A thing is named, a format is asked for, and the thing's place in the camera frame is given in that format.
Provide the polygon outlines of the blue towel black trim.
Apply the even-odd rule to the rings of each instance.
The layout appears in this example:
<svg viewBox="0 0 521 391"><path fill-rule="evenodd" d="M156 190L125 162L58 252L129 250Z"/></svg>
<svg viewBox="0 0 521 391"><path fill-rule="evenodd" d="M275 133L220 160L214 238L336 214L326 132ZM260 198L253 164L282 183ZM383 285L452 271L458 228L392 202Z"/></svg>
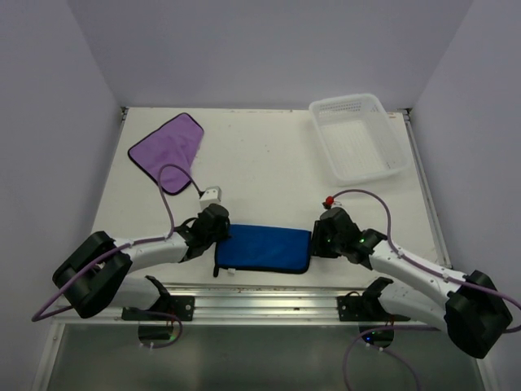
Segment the blue towel black trim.
<svg viewBox="0 0 521 391"><path fill-rule="evenodd" d="M212 275L229 269L303 274L310 264L311 238L301 229L232 224L229 237L216 245Z"/></svg>

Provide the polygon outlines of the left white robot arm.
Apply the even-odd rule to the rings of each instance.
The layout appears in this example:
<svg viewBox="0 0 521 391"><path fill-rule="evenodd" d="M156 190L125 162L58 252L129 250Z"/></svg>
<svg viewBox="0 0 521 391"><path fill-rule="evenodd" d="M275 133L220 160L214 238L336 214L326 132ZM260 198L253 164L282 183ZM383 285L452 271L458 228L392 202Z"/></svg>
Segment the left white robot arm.
<svg viewBox="0 0 521 391"><path fill-rule="evenodd" d="M136 278L132 273L200 257L212 245L228 239L229 229L228 210L210 204L168 238L124 241L97 231L54 272L52 281L83 319L107 307L142 311L150 319L162 319L173 307L168 290L153 276Z"/></svg>

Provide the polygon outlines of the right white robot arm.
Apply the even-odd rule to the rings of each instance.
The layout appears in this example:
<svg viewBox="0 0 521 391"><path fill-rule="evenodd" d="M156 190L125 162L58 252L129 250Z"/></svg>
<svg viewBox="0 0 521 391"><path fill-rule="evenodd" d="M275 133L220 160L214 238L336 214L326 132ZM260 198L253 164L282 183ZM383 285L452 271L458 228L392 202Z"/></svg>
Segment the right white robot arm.
<svg viewBox="0 0 521 391"><path fill-rule="evenodd" d="M492 280L438 266L396 246L388 234L360 230L335 207L314 223L312 254L345 257L381 275L359 297L339 297L341 315L378 322L410 319L445 332L464 353L484 358L513 317Z"/></svg>

